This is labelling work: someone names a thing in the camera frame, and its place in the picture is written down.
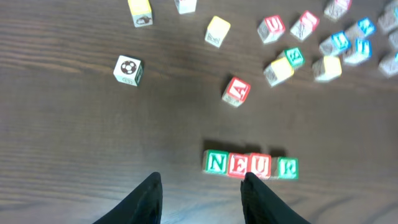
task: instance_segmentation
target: row of blocks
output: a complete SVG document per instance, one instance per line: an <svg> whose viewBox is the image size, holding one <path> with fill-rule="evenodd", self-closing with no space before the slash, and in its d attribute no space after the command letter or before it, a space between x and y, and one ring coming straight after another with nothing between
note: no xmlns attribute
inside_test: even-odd
<svg viewBox="0 0 398 224"><path fill-rule="evenodd" d="M247 172L260 179L298 179L299 160L290 157L273 157L267 154L238 154L207 150L203 155L206 174L226 175L243 179Z"/></svg>

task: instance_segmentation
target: wooden block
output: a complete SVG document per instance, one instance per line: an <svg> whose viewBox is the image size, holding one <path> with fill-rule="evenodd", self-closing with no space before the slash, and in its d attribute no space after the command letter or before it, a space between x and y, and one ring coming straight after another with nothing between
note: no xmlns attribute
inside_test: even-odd
<svg viewBox="0 0 398 224"><path fill-rule="evenodd" d="M323 55L337 56L351 47L351 42L343 31L331 35L319 45Z"/></svg>
<svg viewBox="0 0 398 224"><path fill-rule="evenodd" d="M236 77L234 77L226 87L223 97L223 101L229 103L231 106L239 107L250 92L250 85Z"/></svg>
<svg viewBox="0 0 398 224"><path fill-rule="evenodd" d="M371 42L356 39L351 49L343 54L343 61L347 65L359 65L372 57Z"/></svg>
<svg viewBox="0 0 398 224"><path fill-rule="evenodd" d="M284 50L278 58L286 58L295 71L305 64L303 53L298 47Z"/></svg>
<svg viewBox="0 0 398 224"><path fill-rule="evenodd" d="M398 49L398 30L392 32L388 40L393 48Z"/></svg>
<svg viewBox="0 0 398 224"><path fill-rule="evenodd" d="M252 172L260 179L268 179L271 176L271 156L251 153L249 156L248 172Z"/></svg>
<svg viewBox="0 0 398 224"><path fill-rule="evenodd" d="M215 16L207 27L205 41L216 47L220 47L225 36L227 35L231 24L224 19Z"/></svg>
<svg viewBox="0 0 398 224"><path fill-rule="evenodd" d="M318 24L319 18L310 11L305 11L290 29L290 33L299 41L304 41L317 28Z"/></svg>
<svg viewBox="0 0 398 224"><path fill-rule="evenodd" d="M138 86L143 73L144 68L140 60L123 55L119 56L113 70L117 81L133 86Z"/></svg>
<svg viewBox="0 0 398 224"><path fill-rule="evenodd" d="M338 57L324 56L312 65L316 82L329 82L341 75L341 64Z"/></svg>
<svg viewBox="0 0 398 224"><path fill-rule="evenodd" d="M394 30L398 27L398 8L386 11L379 17L378 24L384 34Z"/></svg>
<svg viewBox="0 0 398 224"><path fill-rule="evenodd" d="M298 179L299 178L299 160L289 157L272 158L272 174L273 179Z"/></svg>
<svg viewBox="0 0 398 224"><path fill-rule="evenodd" d="M397 75L398 53L394 55L385 56L379 64L379 69L386 77L392 77L394 75Z"/></svg>
<svg viewBox="0 0 398 224"><path fill-rule="evenodd" d="M228 152L206 150L203 153L203 171L207 174L227 175Z"/></svg>
<svg viewBox="0 0 398 224"><path fill-rule="evenodd" d="M152 9L148 0L128 0L135 27L153 24Z"/></svg>
<svg viewBox="0 0 398 224"><path fill-rule="evenodd" d="M248 171L249 156L230 153L228 159L228 177L244 179Z"/></svg>
<svg viewBox="0 0 398 224"><path fill-rule="evenodd" d="M259 25L257 32L264 44L275 42L285 32L285 25L280 16L271 16L265 18Z"/></svg>
<svg viewBox="0 0 398 224"><path fill-rule="evenodd" d="M175 6L179 14L195 12L197 0L175 0Z"/></svg>
<svg viewBox="0 0 398 224"><path fill-rule="evenodd" d="M366 39L370 35L376 32L376 26L372 23L372 21L365 17L352 25L345 31L345 34L349 40L354 39Z"/></svg>
<svg viewBox="0 0 398 224"><path fill-rule="evenodd" d="M348 12L351 3L352 0L331 0L325 8L325 16L336 22Z"/></svg>
<svg viewBox="0 0 398 224"><path fill-rule="evenodd" d="M286 79L290 78L294 74L294 69L290 65L287 58L283 57L273 61L264 70L264 75L270 86L276 86Z"/></svg>

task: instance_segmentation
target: soccer ball picture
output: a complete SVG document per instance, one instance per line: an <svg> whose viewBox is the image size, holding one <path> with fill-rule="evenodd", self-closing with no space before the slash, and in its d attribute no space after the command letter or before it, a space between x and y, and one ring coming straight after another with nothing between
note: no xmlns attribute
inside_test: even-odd
<svg viewBox="0 0 398 224"><path fill-rule="evenodd" d="M125 61L120 66L122 72L126 75L131 75L137 70L137 65L132 61Z"/></svg>

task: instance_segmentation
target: block with green face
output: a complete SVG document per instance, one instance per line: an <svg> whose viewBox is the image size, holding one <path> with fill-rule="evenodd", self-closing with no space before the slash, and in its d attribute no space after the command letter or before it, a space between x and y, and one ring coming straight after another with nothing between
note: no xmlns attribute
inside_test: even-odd
<svg viewBox="0 0 398 224"><path fill-rule="evenodd" d="M305 64L305 58L303 53L298 47L294 47L292 49L284 50L278 58L285 57L289 61L290 65L294 70L299 69L301 66Z"/></svg>
<svg viewBox="0 0 398 224"><path fill-rule="evenodd" d="M208 174L226 175L228 171L228 152L207 150L203 156L203 171Z"/></svg>
<svg viewBox="0 0 398 224"><path fill-rule="evenodd" d="M289 158L289 157L278 158L277 172L279 179L298 179L299 160L296 158Z"/></svg>

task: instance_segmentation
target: dark wood surface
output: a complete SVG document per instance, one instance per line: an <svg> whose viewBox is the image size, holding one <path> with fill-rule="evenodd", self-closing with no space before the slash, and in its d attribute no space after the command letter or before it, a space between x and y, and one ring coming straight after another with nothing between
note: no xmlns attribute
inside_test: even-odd
<svg viewBox="0 0 398 224"><path fill-rule="evenodd" d="M201 173L208 147L298 157L298 181L266 183L311 223L398 223L398 79L377 70L387 37L331 83L310 69L322 39L376 22L384 1L354 1L337 23L317 0L198 0L183 16L150 2L154 25L135 29L126 0L0 1L2 224L92 223L153 171L162 223L243 223L239 180ZM304 43L261 44L264 16L290 27L307 9L321 22ZM204 41L214 15L232 25L220 49ZM270 88L263 68L293 46L307 64ZM140 87L115 80L119 55L144 60ZM238 109L221 101L231 75L252 85Z"/></svg>

